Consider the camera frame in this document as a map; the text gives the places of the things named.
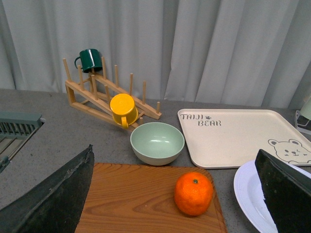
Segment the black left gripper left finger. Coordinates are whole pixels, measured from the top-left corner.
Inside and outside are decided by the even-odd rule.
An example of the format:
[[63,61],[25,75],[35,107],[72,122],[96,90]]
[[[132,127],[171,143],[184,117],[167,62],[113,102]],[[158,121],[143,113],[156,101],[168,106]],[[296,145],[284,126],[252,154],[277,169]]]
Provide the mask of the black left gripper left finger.
[[2,233],[73,233],[80,221],[93,169],[93,146],[64,164],[0,211]]

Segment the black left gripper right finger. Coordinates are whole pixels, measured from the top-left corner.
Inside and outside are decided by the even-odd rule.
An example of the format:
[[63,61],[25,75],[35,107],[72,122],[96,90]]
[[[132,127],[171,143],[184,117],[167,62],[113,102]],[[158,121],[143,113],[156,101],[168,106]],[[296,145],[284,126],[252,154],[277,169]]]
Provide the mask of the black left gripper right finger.
[[264,202],[279,233],[311,231],[311,179],[260,149],[255,166]]

